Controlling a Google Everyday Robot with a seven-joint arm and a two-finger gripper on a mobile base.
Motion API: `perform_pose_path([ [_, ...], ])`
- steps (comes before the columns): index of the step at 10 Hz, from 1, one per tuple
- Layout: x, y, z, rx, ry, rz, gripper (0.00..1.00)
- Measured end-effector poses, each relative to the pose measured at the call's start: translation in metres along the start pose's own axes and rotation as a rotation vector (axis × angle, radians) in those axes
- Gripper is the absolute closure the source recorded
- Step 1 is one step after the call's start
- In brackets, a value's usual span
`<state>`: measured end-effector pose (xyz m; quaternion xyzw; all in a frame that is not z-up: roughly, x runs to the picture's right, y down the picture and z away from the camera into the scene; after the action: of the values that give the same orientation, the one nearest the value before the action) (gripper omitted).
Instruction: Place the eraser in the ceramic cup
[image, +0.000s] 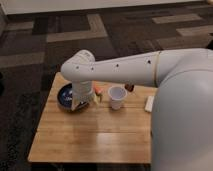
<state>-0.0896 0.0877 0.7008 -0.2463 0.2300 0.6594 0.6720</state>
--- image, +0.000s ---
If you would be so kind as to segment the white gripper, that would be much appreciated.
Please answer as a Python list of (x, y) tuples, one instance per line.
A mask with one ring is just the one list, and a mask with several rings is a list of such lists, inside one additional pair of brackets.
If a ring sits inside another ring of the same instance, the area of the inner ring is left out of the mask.
[(73, 89), (73, 97), (74, 97), (72, 99), (72, 104), (71, 104), (72, 111), (80, 110), (88, 105), (88, 102), (83, 102), (78, 100), (90, 100), (93, 97), (93, 102), (95, 104), (100, 103), (100, 98), (93, 93), (93, 87), (92, 87), (91, 81), (73, 83), (72, 89)]

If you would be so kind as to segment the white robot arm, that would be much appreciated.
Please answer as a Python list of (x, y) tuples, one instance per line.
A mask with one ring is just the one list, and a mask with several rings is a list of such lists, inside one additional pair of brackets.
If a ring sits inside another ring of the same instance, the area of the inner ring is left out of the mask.
[(213, 171), (213, 50), (160, 50), (105, 61), (80, 50), (60, 72), (75, 84), (155, 87), (151, 171)]

